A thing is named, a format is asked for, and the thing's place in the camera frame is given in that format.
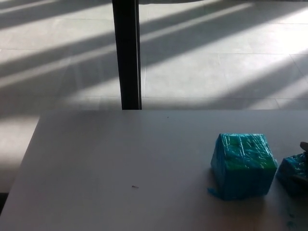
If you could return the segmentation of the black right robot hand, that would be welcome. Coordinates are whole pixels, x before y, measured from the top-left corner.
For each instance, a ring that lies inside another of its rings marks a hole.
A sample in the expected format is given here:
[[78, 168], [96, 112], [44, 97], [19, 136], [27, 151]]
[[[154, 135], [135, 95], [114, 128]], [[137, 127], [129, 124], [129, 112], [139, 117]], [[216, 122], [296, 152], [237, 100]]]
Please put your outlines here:
[[[300, 148], [304, 150], [304, 156], [305, 156], [305, 164], [306, 164], [306, 172], [308, 171], [308, 143], [302, 141], [300, 143]], [[302, 177], [298, 175], [293, 175], [291, 179], [296, 182], [297, 184], [301, 185], [302, 187], [308, 187], [308, 178]]]

